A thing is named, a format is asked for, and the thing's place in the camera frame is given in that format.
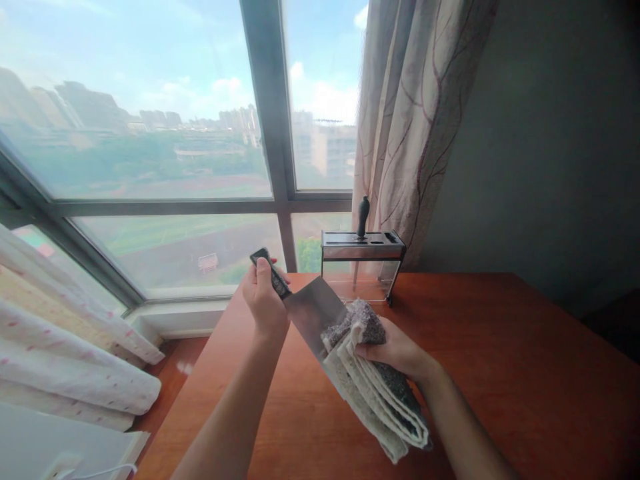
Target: hand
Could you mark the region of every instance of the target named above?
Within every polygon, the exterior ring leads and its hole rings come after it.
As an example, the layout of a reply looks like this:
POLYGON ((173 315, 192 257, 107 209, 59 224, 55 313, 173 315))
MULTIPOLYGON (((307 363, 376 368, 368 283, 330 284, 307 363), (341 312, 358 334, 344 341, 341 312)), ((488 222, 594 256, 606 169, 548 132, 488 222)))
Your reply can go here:
MULTIPOLYGON (((287 283, 289 278, 278 269, 287 283)), ((261 338, 286 334, 289 328, 287 310, 271 284, 271 267, 264 258, 258 258, 257 266, 250 266, 240 283, 242 295, 255 321, 256 334, 261 338)))
POLYGON ((416 345, 391 320, 380 317, 380 322, 387 334, 387 342, 382 345, 361 343, 355 348, 358 355, 367 360, 386 363, 416 383, 428 380, 436 370, 441 369, 432 356, 416 345))

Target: patterned curtain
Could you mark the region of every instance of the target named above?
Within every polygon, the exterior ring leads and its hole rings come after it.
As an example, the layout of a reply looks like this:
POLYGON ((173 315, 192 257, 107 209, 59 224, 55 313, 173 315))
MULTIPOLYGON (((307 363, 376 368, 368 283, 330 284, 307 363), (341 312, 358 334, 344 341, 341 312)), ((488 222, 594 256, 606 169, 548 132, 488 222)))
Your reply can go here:
POLYGON ((371 0, 353 212, 394 229, 416 266, 498 0, 371 0))
POLYGON ((163 354, 2 226, 0 287, 0 400, 120 431, 148 411, 160 381, 116 355, 163 354), (116 340, 117 353, 61 326, 74 318, 116 340))

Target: knife block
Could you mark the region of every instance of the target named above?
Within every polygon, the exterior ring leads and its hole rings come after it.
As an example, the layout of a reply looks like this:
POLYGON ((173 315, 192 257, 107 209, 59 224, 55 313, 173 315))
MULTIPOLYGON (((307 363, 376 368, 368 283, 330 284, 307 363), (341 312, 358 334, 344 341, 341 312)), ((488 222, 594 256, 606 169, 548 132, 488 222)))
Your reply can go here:
POLYGON ((407 248, 394 231, 322 232, 321 275, 343 302, 393 304, 393 286, 407 248))

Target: wooden table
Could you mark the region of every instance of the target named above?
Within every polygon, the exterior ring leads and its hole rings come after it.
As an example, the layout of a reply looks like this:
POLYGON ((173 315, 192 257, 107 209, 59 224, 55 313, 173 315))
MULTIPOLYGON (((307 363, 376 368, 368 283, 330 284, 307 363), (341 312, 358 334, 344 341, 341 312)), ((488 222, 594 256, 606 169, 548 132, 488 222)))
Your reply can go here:
MULTIPOLYGON (((312 278, 292 275, 292 290, 312 278)), ((440 360, 523 477, 610 479, 637 473, 640 367, 515 275, 401 274, 393 308, 376 310, 440 360)), ((237 293, 136 480, 170 477, 224 392, 252 331, 237 293)), ((434 433, 433 452, 411 449, 394 467, 292 326, 249 477, 453 477, 434 433)))

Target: folded towel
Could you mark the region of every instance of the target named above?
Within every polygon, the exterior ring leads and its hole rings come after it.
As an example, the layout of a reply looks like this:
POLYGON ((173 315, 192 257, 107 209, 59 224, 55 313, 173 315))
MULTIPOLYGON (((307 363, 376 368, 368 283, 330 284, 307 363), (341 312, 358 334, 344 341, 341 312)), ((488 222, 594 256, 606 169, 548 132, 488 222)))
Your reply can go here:
POLYGON ((358 343, 381 345, 387 340, 367 302, 358 299, 350 304, 345 320, 326 330, 322 340, 329 352, 324 361, 327 376, 394 464, 407 454, 407 444, 433 448, 427 421, 406 376, 355 353, 358 343))

